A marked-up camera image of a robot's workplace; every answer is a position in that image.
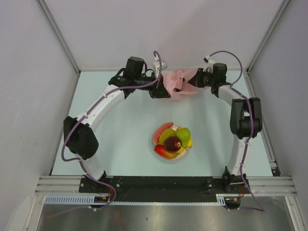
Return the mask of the red fake mango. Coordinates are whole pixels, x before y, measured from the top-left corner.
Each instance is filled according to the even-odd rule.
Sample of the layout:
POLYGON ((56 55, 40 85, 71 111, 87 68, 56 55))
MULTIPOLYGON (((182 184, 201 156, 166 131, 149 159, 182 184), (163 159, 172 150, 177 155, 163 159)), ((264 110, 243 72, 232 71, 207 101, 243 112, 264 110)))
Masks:
POLYGON ((154 151, 165 159, 174 159, 178 156, 176 152, 167 151, 163 145, 156 145, 154 151))

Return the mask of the white paper plate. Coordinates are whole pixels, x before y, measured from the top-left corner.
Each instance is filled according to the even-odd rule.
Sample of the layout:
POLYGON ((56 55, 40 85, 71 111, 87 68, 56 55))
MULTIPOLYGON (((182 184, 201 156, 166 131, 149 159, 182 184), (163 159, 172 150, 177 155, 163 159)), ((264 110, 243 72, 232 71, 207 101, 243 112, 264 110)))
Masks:
POLYGON ((169 163, 184 159, 192 148, 192 136, 188 128, 168 122, 161 125, 152 135, 156 156, 169 163))

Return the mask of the aluminium frame rail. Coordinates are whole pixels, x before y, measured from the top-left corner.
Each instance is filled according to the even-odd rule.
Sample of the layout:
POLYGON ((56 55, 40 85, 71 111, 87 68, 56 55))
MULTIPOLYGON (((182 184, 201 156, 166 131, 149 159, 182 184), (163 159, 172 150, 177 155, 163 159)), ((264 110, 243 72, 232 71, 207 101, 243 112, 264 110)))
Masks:
POLYGON ((72 68, 74 69, 74 72, 77 74, 77 76, 80 76, 81 70, 77 65, 77 62, 75 60, 75 58, 72 55, 72 52, 67 44, 67 42, 65 41, 65 38, 60 30, 60 28, 58 27, 48 5, 46 4, 46 1, 44 0, 35 0, 36 4, 38 5, 39 9, 42 12, 42 15, 44 16, 47 24, 49 25, 52 33, 55 35, 56 40, 58 41, 60 48, 62 49, 62 51, 64 52, 65 56, 67 57, 67 59, 69 60, 70 65, 72 66, 72 68))

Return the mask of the pink plastic bag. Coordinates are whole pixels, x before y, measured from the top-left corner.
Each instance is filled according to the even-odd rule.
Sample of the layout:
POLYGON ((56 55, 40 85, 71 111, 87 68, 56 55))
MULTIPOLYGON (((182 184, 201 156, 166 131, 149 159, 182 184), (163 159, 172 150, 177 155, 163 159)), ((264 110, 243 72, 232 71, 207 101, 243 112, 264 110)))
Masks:
POLYGON ((182 100, 209 89, 209 87, 198 88, 188 83, 197 74, 198 69, 179 69, 173 72, 163 72, 163 84, 170 94, 171 100, 182 100))

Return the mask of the dark red fake apple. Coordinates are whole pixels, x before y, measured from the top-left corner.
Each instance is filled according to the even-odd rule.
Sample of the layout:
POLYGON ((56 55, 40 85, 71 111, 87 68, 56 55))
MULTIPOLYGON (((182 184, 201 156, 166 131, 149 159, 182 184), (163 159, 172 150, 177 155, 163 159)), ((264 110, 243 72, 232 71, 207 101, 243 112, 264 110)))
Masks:
POLYGON ((182 142, 176 136, 171 136, 164 141, 164 149, 168 152, 177 152, 181 147, 182 142))

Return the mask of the green fake pear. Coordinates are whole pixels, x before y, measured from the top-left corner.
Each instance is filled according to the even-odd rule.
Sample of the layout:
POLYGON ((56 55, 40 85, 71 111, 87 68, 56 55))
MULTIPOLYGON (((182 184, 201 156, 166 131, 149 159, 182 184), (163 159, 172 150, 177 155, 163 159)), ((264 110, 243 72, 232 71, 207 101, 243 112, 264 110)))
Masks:
POLYGON ((191 139, 191 132, 188 128, 178 127, 175 135, 180 139, 183 147, 188 147, 189 141, 191 139))

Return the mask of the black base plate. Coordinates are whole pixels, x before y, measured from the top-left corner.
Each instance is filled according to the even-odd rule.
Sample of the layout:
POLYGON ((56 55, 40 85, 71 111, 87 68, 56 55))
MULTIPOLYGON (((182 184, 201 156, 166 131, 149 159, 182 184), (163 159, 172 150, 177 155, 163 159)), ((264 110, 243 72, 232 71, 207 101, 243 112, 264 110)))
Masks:
POLYGON ((249 194, 244 184, 227 184, 221 177, 107 176, 102 182, 116 192, 116 202, 208 203, 217 194, 249 194))

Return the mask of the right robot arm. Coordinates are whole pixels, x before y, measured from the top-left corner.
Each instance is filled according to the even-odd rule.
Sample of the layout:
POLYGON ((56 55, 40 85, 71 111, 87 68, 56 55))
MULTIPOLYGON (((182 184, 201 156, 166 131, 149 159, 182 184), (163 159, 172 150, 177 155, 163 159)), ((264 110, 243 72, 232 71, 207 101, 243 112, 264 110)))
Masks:
POLYGON ((198 68, 188 83, 197 88, 209 87, 211 93, 231 106, 230 130, 234 135, 230 160, 221 179, 226 193, 239 193, 247 188, 245 164, 253 139, 262 130, 261 102, 257 97, 247 98, 226 81, 227 66, 215 63, 198 68))

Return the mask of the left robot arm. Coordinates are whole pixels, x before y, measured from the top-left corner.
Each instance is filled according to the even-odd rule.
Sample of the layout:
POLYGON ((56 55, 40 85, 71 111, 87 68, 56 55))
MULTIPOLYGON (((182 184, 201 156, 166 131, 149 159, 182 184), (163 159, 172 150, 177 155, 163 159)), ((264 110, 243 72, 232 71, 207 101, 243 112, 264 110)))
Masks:
POLYGON ((75 157, 85 175, 91 179, 89 186, 95 192, 102 192, 106 188, 105 170, 99 163, 96 152, 99 142, 94 134, 102 120, 111 110, 124 101, 135 90, 145 90, 153 99, 168 99, 171 97, 163 84, 162 70, 167 64, 159 53, 154 51, 154 70, 151 77, 146 76, 146 63, 142 58, 131 56, 126 67, 120 69, 113 76, 101 96, 83 113, 77 117, 67 116, 64 120, 64 144, 61 150, 62 160, 66 148, 75 157))

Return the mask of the fake watermelon slice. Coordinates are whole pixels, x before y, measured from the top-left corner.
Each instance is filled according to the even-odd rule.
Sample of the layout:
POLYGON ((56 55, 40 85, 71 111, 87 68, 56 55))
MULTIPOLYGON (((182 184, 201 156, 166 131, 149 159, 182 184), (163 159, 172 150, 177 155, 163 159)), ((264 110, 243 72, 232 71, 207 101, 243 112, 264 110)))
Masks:
POLYGON ((154 145, 158 144, 160 135, 168 128, 171 128, 173 126, 173 122, 167 122, 162 124, 152 135, 152 142, 154 145))

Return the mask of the yellow fake lemon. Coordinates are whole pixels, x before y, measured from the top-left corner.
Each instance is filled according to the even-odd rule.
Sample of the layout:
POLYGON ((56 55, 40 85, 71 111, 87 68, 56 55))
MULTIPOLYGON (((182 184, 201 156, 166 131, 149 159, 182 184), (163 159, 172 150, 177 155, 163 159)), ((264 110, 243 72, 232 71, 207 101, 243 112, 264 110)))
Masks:
POLYGON ((192 145, 193 145, 193 141, 192 141, 192 139, 190 138, 187 147, 188 147, 188 148, 191 148, 192 145))

